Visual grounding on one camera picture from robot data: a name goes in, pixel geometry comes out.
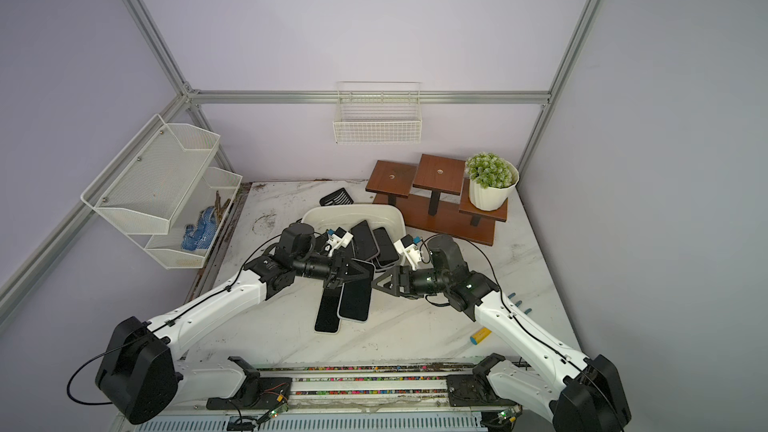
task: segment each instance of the yellow cylinder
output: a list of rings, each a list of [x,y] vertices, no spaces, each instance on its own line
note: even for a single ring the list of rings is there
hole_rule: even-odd
[[[489,336],[490,334],[491,334],[491,331],[489,331],[488,329],[486,329],[486,328],[484,327],[484,328],[480,329],[479,331],[475,332],[475,333],[474,333],[474,334],[473,334],[473,335],[472,335],[472,336],[469,338],[469,341],[470,341],[470,342],[472,342],[474,345],[477,345],[477,344],[479,344],[480,342],[482,342],[483,340],[485,340],[485,338],[486,338],[487,336]]]

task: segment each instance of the metal frame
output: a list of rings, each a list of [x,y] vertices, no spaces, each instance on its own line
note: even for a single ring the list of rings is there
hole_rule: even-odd
[[[549,103],[547,91],[420,91],[421,104]],[[205,103],[337,103],[337,90],[201,90],[192,92],[193,104]]]
[[[528,139],[528,143],[525,145],[523,156],[520,158],[520,165],[518,166],[520,178],[523,177],[525,169],[528,168],[531,157],[533,157],[533,153],[535,152],[539,141],[542,139],[544,129],[552,118],[552,113],[554,113],[554,108],[558,103],[563,87],[565,87],[565,83],[571,75],[571,71],[581,53],[581,48],[584,46],[589,31],[592,29],[594,18],[597,16],[602,2],[603,0],[587,0],[584,9],[581,11],[581,16],[579,17],[574,33],[571,36],[571,42],[568,43],[568,48],[565,50],[565,55],[563,55],[563,59],[560,62],[558,72],[554,74],[552,86],[549,88],[549,103],[544,105],[538,114],[534,128],[531,131],[531,136]]]
[[[185,107],[196,126],[212,130],[200,105],[207,103],[336,103],[337,91],[261,91],[261,90],[195,90],[185,79],[178,64],[174,60],[168,45],[163,40],[158,26],[142,0],[122,0],[133,17],[141,35],[147,41],[149,48],[158,59],[160,67],[168,77],[177,96],[162,111],[164,120],[172,120]],[[552,81],[549,91],[427,91],[421,92],[420,99],[426,104],[539,104],[542,106],[528,143],[523,151],[518,170],[524,174],[530,159],[542,138],[542,133],[557,105],[564,84],[576,63],[581,48],[593,25],[600,3],[603,0],[587,0],[576,25],[571,41],[563,56],[560,67]],[[126,157],[131,151],[143,145],[139,137],[133,140],[110,164],[118,171],[124,166]],[[233,172],[230,160],[223,149],[216,154],[220,168]],[[64,220],[51,232],[37,250],[27,259],[19,270],[5,283],[0,285],[0,331],[9,322],[14,311],[24,298],[34,290],[37,283],[59,260],[77,234],[92,216],[92,211],[79,202]]]

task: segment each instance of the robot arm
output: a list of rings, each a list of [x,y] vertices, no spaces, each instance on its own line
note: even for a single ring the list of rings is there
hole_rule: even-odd
[[[132,424],[149,420],[172,402],[232,398],[242,392],[249,379],[244,360],[230,358],[240,368],[196,370],[190,377],[174,362],[222,323],[291,285],[297,275],[321,279],[329,288],[371,277],[372,270],[345,254],[315,254],[312,233],[311,226],[293,224],[283,231],[274,254],[267,249],[214,290],[148,322],[130,318],[120,323],[96,385]],[[558,431],[615,432],[626,425],[629,407],[609,360],[590,360],[503,302],[494,281],[469,270],[450,236],[432,238],[429,251],[434,268],[396,266],[376,278],[372,288],[409,298],[443,293],[454,309],[495,332],[537,372],[516,368],[494,354],[482,362],[480,379],[488,395],[518,402]]]
[[[602,355],[590,360],[506,301],[494,281],[469,270],[449,235],[433,237],[428,249],[434,268],[390,269],[372,287],[410,298],[443,293],[454,309],[516,350],[537,373],[497,354],[486,358],[487,377],[482,379],[495,398],[518,402],[550,420],[558,431],[623,429],[631,415],[618,371],[609,360]]]

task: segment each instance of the white wire basket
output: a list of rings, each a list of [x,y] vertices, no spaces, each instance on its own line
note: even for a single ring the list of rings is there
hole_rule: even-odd
[[[168,234],[219,149],[220,136],[199,127],[160,116],[150,126],[159,128],[106,191],[87,198],[105,169],[81,195],[125,235]]]
[[[142,248],[147,254],[151,255],[156,261],[165,268],[201,268],[205,260],[216,243],[216,238],[221,232],[221,226],[224,223],[226,214],[232,207],[237,189],[243,176],[238,176],[232,172],[222,170],[221,168],[208,167],[197,187],[194,188],[189,196],[189,200],[178,214],[178,219],[168,231],[168,234],[152,235],[147,245]],[[195,251],[185,250],[181,247],[184,240],[187,224],[197,226],[197,219],[200,212],[212,206],[216,202],[216,192],[219,193],[221,205],[230,199],[230,204],[226,207],[224,217],[218,221],[216,235],[210,242],[208,248],[198,248]]]
[[[422,140],[418,82],[339,82],[333,133],[339,144]]]

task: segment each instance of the black smartphone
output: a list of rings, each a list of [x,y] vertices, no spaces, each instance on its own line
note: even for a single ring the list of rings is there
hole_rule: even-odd
[[[368,271],[368,278],[343,285],[338,316],[348,321],[365,322],[368,320],[368,311],[371,307],[371,281],[374,266],[370,262],[358,260],[355,262]]]
[[[325,288],[322,290],[320,308],[317,309],[315,319],[315,332],[335,334],[339,331],[339,302],[341,301],[341,287]]]
[[[359,260],[371,260],[379,254],[379,246],[373,238],[368,221],[364,220],[360,224],[352,227],[352,244],[355,245],[355,258]]]
[[[395,250],[395,245],[389,238],[389,234],[384,227],[379,227],[373,231],[373,238],[376,245],[379,246],[379,256],[373,261],[376,268],[387,268],[390,265],[397,264],[400,260],[400,254]]]

